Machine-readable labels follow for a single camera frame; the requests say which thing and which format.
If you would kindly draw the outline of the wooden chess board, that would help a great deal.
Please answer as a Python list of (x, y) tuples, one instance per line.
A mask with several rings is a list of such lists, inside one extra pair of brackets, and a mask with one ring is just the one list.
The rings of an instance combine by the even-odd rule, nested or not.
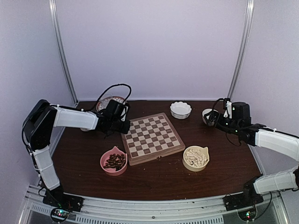
[(121, 137), (130, 166), (185, 150), (185, 144), (164, 112), (132, 119), (128, 133)]

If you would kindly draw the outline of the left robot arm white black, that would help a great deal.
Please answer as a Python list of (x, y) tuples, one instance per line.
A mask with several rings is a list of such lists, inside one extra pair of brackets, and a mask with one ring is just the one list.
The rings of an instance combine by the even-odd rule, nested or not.
[(67, 196), (56, 189), (60, 186), (60, 181), (50, 155), (53, 128), (72, 127), (101, 131), (105, 134), (109, 132), (127, 134), (130, 121), (126, 119), (126, 115), (129, 110), (128, 103), (115, 100), (110, 100), (107, 107), (99, 112), (52, 105), (45, 99), (37, 102), (23, 123), (22, 134), (26, 137), (25, 145), (37, 165), (37, 172), (45, 187), (51, 190), (49, 200), (57, 207), (66, 205)]

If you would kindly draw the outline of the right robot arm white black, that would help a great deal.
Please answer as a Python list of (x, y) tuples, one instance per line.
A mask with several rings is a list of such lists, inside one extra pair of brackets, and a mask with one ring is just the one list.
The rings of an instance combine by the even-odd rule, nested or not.
[(257, 196), (273, 191), (299, 189), (299, 138), (263, 124), (251, 122), (250, 106), (220, 98), (223, 112), (213, 106), (202, 112), (203, 122), (226, 134), (236, 135), (254, 154), (262, 176), (248, 181), (240, 194), (240, 203), (251, 205)]

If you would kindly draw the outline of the patterned ceramic plate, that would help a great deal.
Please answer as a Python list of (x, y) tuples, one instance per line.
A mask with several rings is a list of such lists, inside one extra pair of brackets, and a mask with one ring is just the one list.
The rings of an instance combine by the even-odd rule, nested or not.
[(96, 105), (96, 110), (106, 110), (111, 113), (113, 112), (123, 112), (126, 111), (126, 101), (123, 97), (120, 96), (112, 96), (110, 94), (104, 95), (103, 98), (99, 100)]

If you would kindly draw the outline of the cream ribbed mug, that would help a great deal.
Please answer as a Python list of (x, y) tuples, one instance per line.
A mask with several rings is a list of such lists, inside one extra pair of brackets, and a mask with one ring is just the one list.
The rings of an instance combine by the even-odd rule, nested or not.
[(90, 129), (87, 129), (87, 128), (80, 128), (80, 130), (83, 131), (83, 132), (88, 132), (88, 131), (90, 131)]

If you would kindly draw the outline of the pink bowl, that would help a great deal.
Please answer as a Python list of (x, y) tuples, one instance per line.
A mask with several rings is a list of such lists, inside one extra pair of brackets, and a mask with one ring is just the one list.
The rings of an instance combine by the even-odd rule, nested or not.
[(118, 176), (123, 174), (128, 167), (128, 155), (114, 146), (100, 158), (100, 166), (106, 174)]

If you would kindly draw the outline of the small cream round bowl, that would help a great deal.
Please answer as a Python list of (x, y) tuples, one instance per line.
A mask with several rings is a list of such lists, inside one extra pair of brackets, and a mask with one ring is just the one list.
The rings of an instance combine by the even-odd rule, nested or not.
[(211, 111), (212, 111), (211, 108), (207, 108), (207, 109), (204, 109), (202, 111), (202, 120), (203, 120), (204, 124), (206, 124), (207, 126), (213, 126), (214, 125), (214, 122), (209, 120)]

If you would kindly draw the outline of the cream spouted bowl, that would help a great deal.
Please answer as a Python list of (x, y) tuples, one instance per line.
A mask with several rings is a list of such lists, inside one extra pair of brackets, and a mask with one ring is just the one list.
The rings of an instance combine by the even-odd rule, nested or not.
[(190, 146), (183, 152), (182, 163), (190, 171), (199, 172), (204, 170), (209, 161), (208, 147)]

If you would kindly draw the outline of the white scalloped bowl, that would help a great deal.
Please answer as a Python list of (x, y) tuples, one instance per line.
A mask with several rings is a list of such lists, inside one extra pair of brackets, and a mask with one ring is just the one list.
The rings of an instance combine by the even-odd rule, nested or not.
[(192, 108), (189, 104), (179, 101), (170, 105), (171, 115), (176, 119), (186, 119), (190, 116)]

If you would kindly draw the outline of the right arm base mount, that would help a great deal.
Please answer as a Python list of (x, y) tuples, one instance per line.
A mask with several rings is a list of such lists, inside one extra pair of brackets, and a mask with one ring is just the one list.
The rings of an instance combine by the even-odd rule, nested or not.
[(252, 222), (257, 218), (257, 205), (263, 202), (261, 195), (250, 197), (245, 193), (226, 194), (223, 198), (226, 211), (236, 210), (238, 217), (244, 222)]

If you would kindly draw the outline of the front aluminium rail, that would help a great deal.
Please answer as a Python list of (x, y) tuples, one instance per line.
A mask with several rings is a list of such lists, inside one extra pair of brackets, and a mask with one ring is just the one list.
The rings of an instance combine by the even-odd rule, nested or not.
[(121, 201), (84, 197), (80, 212), (72, 212), (65, 224), (245, 224), (253, 211), (254, 224), (288, 224), (279, 193), (264, 195), (253, 207), (228, 211), (223, 196), (172, 201)]

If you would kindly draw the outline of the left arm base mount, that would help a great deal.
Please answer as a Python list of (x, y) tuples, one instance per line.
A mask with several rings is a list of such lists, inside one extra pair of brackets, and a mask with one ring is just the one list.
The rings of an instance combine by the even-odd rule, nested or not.
[(60, 191), (45, 192), (43, 203), (53, 207), (50, 218), (57, 223), (66, 221), (72, 212), (80, 212), (84, 199), (79, 196), (68, 195)]

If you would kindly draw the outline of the right aluminium frame post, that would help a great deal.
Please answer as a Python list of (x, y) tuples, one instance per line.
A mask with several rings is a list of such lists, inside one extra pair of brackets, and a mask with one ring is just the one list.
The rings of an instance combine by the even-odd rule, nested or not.
[(227, 95), (228, 98), (232, 98), (234, 91), (236, 89), (236, 86), (237, 86), (237, 82), (238, 82), (240, 72), (242, 69), (242, 63), (243, 63), (245, 53), (246, 53), (246, 47), (247, 47), (249, 37), (250, 37), (253, 15), (254, 15), (254, 0), (248, 0), (247, 6), (246, 6), (246, 13), (245, 13), (245, 17), (244, 17), (244, 25), (243, 25), (243, 32), (242, 32), (242, 37), (241, 37), (241, 44), (239, 47), (239, 53), (237, 56), (234, 73), (232, 76), (230, 88), (229, 88), (228, 95)]

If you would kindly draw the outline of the aluminium frame post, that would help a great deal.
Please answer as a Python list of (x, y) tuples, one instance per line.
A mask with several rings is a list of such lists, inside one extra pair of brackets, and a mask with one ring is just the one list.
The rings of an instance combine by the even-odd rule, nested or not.
[(60, 31), (56, 1), (49, 0), (49, 7), (50, 7), (50, 14), (51, 14), (51, 18), (52, 18), (53, 27), (54, 27), (54, 32), (55, 32), (55, 36), (56, 36), (58, 54), (59, 54), (62, 68), (63, 68), (64, 77), (66, 79), (66, 83), (67, 83), (69, 92), (71, 94), (72, 100), (73, 100), (74, 104), (76, 105), (78, 103), (78, 98), (75, 93), (74, 85), (73, 85), (73, 82), (71, 79), (71, 75), (70, 75), (70, 71), (69, 71), (69, 67), (68, 67), (68, 63), (67, 63), (67, 59), (66, 59), (66, 55), (65, 55), (63, 40), (62, 40), (62, 36), (61, 36), (61, 31)]
[(245, 13), (245, 17), (244, 17), (244, 25), (243, 25), (243, 32), (242, 32), (242, 37), (241, 37), (241, 44), (239, 47), (239, 53), (237, 56), (234, 73), (232, 76), (230, 88), (229, 88), (228, 95), (227, 95), (228, 98), (232, 98), (234, 91), (236, 89), (236, 86), (237, 86), (237, 82), (238, 82), (240, 72), (242, 69), (242, 63), (243, 63), (245, 53), (246, 53), (246, 47), (247, 47), (249, 37), (250, 37), (253, 15), (254, 15), (254, 0), (248, 0), (247, 6), (246, 6), (246, 13)]

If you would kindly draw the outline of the left aluminium frame post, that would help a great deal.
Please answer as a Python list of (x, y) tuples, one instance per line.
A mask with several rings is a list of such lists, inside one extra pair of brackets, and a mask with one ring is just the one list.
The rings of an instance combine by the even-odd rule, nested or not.
[(63, 68), (64, 77), (66, 79), (66, 83), (67, 83), (69, 92), (71, 94), (72, 100), (73, 100), (74, 104), (76, 105), (78, 103), (78, 98), (75, 93), (74, 85), (73, 85), (73, 82), (71, 79), (71, 75), (70, 75), (70, 71), (69, 71), (69, 67), (68, 67), (68, 63), (67, 63), (67, 59), (66, 59), (66, 55), (65, 55), (63, 40), (62, 40), (62, 36), (61, 36), (61, 31), (60, 31), (56, 1), (49, 0), (49, 7), (50, 7), (50, 14), (51, 14), (51, 18), (52, 18), (53, 27), (54, 27), (54, 32), (55, 32), (55, 36), (56, 36), (58, 54), (59, 54), (62, 68)]

